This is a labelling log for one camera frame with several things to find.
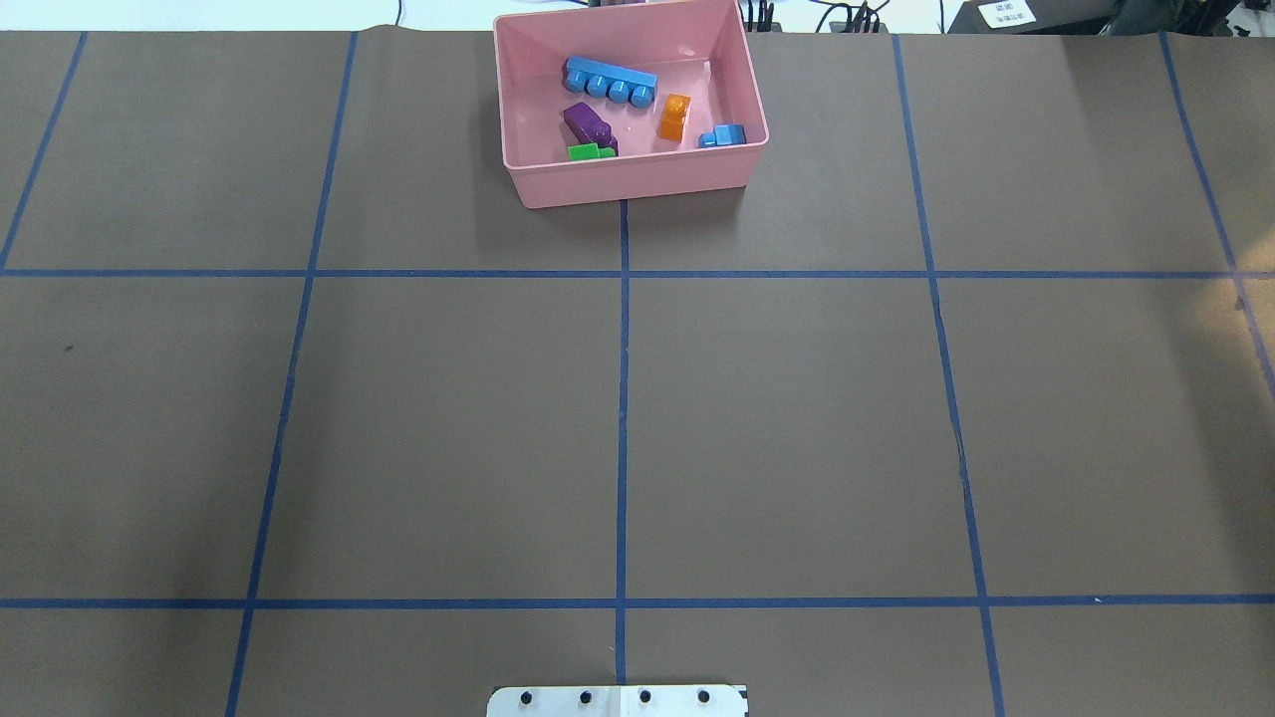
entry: green toy block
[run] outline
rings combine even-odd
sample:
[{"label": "green toy block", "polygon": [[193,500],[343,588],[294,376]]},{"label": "green toy block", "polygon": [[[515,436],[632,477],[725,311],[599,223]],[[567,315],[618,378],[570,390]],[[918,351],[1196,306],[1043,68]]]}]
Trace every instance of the green toy block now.
[{"label": "green toy block", "polygon": [[609,147],[602,147],[599,149],[597,142],[567,147],[566,153],[571,157],[572,162],[578,162],[580,159],[608,159],[616,156],[616,151]]}]

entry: black cable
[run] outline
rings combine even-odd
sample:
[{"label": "black cable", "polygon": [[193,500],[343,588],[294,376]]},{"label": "black cable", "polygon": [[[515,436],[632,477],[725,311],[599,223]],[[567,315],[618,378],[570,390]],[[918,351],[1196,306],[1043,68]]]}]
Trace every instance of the black cable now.
[{"label": "black cable", "polygon": [[824,29],[824,20],[827,19],[827,15],[833,14],[833,10],[835,10],[838,8],[845,8],[845,24],[847,26],[850,24],[850,14],[854,13],[854,8],[850,8],[845,3],[820,3],[820,5],[827,5],[829,8],[826,10],[824,10],[824,17],[819,18],[819,24],[815,26],[815,33],[816,34],[819,33],[819,31]]},{"label": "black cable", "polygon": [[881,32],[881,8],[885,8],[891,3],[891,0],[885,0],[876,6],[871,8],[867,3],[863,3],[858,8],[858,14],[854,13],[848,3],[829,3],[827,0],[810,0],[816,5],[827,5],[827,10],[824,11],[824,17],[819,19],[819,26],[815,27],[815,32],[824,29],[824,22],[827,20],[827,15],[836,8],[845,8],[845,28],[841,32]]}]

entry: small blue block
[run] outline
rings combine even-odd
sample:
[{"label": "small blue block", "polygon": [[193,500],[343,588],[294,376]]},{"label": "small blue block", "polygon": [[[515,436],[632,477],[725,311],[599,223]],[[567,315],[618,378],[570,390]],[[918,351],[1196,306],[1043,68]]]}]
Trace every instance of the small blue block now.
[{"label": "small blue block", "polygon": [[592,97],[609,97],[613,102],[629,102],[645,110],[655,101],[659,78],[629,68],[608,65],[572,55],[566,61],[562,85],[571,92],[588,92]]},{"label": "small blue block", "polygon": [[713,131],[700,135],[700,149],[747,143],[748,140],[743,137],[743,125],[718,125],[713,128]]}]

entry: blue tape grid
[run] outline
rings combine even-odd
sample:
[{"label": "blue tape grid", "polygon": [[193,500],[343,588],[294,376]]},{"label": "blue tape grid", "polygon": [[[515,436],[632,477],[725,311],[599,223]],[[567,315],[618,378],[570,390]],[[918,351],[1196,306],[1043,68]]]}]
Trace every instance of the blue tape grid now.
[{"label": "blue tape grid", "polygon": [[[10,278],[48,278],[48,277],[94,277],[94,278],[303,278],[305,286],[301,306],[293,334],[292,352],[288,362],[283,401],[279,410],[279,422],[275,430],[274,452],[266,478],[258,538],[252,554],[252,566],[249,586],[242,600],[238,598],[0,598],[4,610],[233,610],[242,611],[240,639],[235,654],[231,688],[227,695],[226,714],[233,717],[238,704],[240,688],[247,661],[251,638],[252,617],[258,610],[298,611],[298,610],[613,610],[616,620],[616,681],[625,683],[626,653],[625,625],[629,610],[863,610],[863,609],[978,609],[982,617],[983,639],[988,665],[988,677],[992,689],[993,707],[997,717],[1003,717],[1005,704],[1000,683],[1000,670],[996,654],[996,639],[991,609],[1014,607],[1109,607],[1131,605],[1275,605],[1275,595],[1265,593],[1218,593],[1218,595],[1062,595],[1062,596],[992,596],[987,592],[987,579],[983,569],[982,551],[978,537],[978,523],[974,509],[974,494],[965,459],[964,436],[960,421],[960,407],[952,378],[951,355],[947,347],[947,332],[942,318],[940,279],[1230,279],[1241,299],[1241,306],[1248,324],[1250,334],[1266,378],[1267,389],[1275,397],[1275,373],[1270,356],[1257,327],[1251,302],[1244,288],[1244,279],[1275,278],[1275,272],[1244,272],[1238,269],[1225,223],[1218,208],[1218,202],[1195,140],[1186,105],[1178,83],[1177,70],[1169,47],[1168,36],[1160,33],[1160,47],[1164,55],[1165,70],[1173,91],[1173,100],[1182,122],[1187,148],[1200,177],[1201,189],[1213,214],[1218,239],[1227,258],[1227,272],[1082,272],[1082,270],[942,270],[935,264],[933,246],[926,212],[924,189],[921,163],[917,153],[915,134],[912,120],[912,107],[908,98],[907,77],[901,42],[892,37],[895,69],[899,84],[899,100],[903,110],[904,134],[908,144],[908,159],[912,170],[914,200],[921,228],[926,260],[924,270],[632,270],[629,260],[629,203],[620,203],[620,270],[486,270],[486,269],[320,269],[319,253],[323,244],[324,221],[332,180],[337,165],[340,143],[340,129],[344,119],[346,101],[349,91],[351,74],[358,43],[358,33],[351,33],[346,55],[340,94],[333,121],[332,140],[328,151],[328,163],[324,172],[323,190],[315,216],[314,237],[309,263],[305,269],[8,269],[5,264],[17,240],[31,194],[36,186],[40,168],[48,144],[52,140],[57,120],[70,92],[75,70],[79,66],[88,33],[80,33],[66,69],[48,122],[41,138],[31,171],[18,199],[13,221],[0,248],[0,277]],[[310,299],[316,278],[581,278],[581,279],[620,279],[621,318],[620,318],[620,385],[617,415],[617,463],[616,463],[616,591],[613,598],[456,598],[456,600],[376,600],[376,598],[326,598],[326,600],[268,600],[259,598],[261,565],[269,537],[270,515],[278,486],[279,467],[283,455],[283,441],[288,417],[292,410],[292,394],[296,385],[296,367],[305,337]],[[935,336],[942,365],[943,384],[947,395],[949,417],[952,425],[959,457],[959,478],[964,491],[966,533],[970,549],[972,569],[977,588],[975,596],[947,597],[743,597],[743,598],[630,598],[627,597],[627,413],[629,413],[629,336],[630,336],[630,281],[631,279],[924,279],[929,285],[931,305],[935,320]]]}]

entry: pink plastic bin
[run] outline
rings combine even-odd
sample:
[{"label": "pink plastic bin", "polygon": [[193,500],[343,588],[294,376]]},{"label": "pink plastic bin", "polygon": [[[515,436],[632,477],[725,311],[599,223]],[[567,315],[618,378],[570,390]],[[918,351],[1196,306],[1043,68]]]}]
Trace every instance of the pink plastic bin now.
[{"label": "pink plastic bin", "polygon": [[[734,0],[683,0],[496,18],[496,78],[505,167],[532,209],[748,184],[770,140],[752,57]],[[562,87],[580,55],[659,77],[646,110]],[[681,143],[657,137],[669,93],[691,98]],[[562,110],[588,102],[620,142],[620,157],[569,162],[576,140]],[[718,124],[748,143],[699,149]]]}]

